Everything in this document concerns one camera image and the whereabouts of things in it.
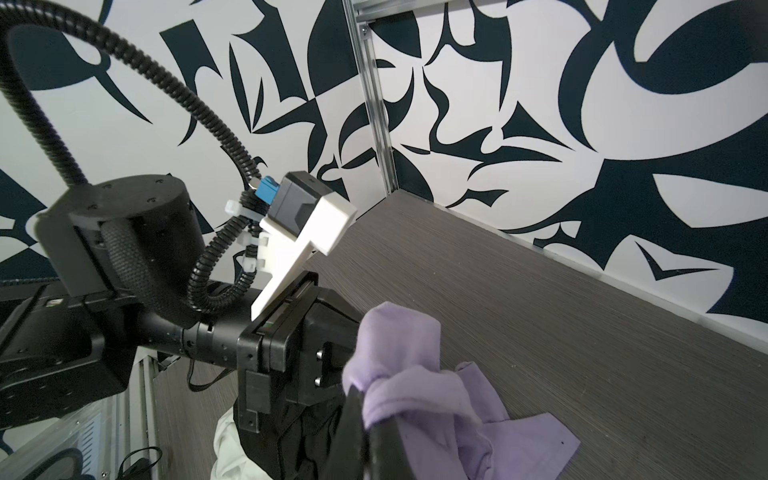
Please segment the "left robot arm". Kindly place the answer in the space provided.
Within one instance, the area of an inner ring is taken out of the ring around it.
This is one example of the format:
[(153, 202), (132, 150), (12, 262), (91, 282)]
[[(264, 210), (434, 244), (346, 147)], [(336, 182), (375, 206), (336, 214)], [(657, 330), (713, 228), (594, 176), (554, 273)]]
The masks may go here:
[(123, 392), (147, 347), (235, 374), (247, 457), (275, 479), (319, 478), (361, 316), (304, 265), (355, 207), (291, 172), (227, 210), (205, 244), (184, 183), (163, 175), (77, 186), (47, 210), (37, 235), (56, 278), (1, 290), (2, 428)]

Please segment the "black cloth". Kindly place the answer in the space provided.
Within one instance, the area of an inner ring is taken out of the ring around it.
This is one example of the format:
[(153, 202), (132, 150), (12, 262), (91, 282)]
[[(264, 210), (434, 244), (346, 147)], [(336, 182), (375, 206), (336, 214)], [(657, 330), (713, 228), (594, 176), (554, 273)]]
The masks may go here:
[(304, 415), (271, 435), (271, 452), (263, 469), (272, 479), (319, 479), (325, 468), (339, 414)]

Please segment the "purple cloth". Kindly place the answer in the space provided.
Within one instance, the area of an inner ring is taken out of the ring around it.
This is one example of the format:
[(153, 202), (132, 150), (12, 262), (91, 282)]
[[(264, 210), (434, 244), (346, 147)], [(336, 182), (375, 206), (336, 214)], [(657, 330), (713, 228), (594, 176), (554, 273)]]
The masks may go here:
[(579, 439), (555, 416), (513, 419), (473, 362), (441, 367), (441, 324), (385, 302), (369, 310), (342, 373), (345, 394), (362, 396), (367, 433), (398, 427), (418, 479), (555, 479)]

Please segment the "white cloth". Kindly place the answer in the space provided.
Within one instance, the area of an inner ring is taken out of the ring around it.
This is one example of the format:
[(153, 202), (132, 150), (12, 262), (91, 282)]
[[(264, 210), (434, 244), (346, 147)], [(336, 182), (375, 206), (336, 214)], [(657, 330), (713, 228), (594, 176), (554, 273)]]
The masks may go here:
[(242, 447), (234, 420), (234, 408), (218, 420), (213, 440), (216, 456), (211, 468), (211, 480), (271, 480), (271, 477), (250, 460)]

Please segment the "aluminium cage frame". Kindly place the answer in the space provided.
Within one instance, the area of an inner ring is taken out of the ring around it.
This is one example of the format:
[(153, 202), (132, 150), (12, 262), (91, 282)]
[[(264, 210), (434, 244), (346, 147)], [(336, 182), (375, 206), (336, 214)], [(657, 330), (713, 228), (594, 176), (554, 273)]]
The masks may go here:
[(393, 148), (388, 127), (388, 116), (376, 66), (373, 30), (370, 24), (376, 20), (406, 12), (414, 12), (445, 1), (352, 1), (341, 2), (356, 67), (362, 82), (367, 116), (374, 137), (374, 149), (380, 166), (386, 195), (399, 189)]

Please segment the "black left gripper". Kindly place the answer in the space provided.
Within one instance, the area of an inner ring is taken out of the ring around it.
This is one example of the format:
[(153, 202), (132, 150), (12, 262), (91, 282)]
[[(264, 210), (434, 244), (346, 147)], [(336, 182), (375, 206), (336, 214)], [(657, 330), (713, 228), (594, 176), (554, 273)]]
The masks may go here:
[(336, 291), (319, 286), (317, 273), (304, 272), (240, 334), (234, 420), (246, 456), (260, 468), (272, 434), (305, 411), (321, 418), (338, 413), (323, 479), (363, 479), (367, 449), (372, 480), (415, 479), (397, 419), (374, 424), (367, 447), (364, 395), (351, 386), (345, 401), (342, 370), (361, 319)]

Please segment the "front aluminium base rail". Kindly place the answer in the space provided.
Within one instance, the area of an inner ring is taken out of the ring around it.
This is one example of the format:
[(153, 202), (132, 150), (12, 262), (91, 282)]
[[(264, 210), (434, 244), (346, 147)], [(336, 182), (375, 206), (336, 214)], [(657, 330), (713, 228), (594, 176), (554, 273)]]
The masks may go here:
[(1, 477), (24, 479), (116, 479), (119, 470), (149, 465), (141, 479), (165, 479), (169, 454), (159, 452), (157, 356), (138, 350), (129, 386), (61, 418), (2, 432)]

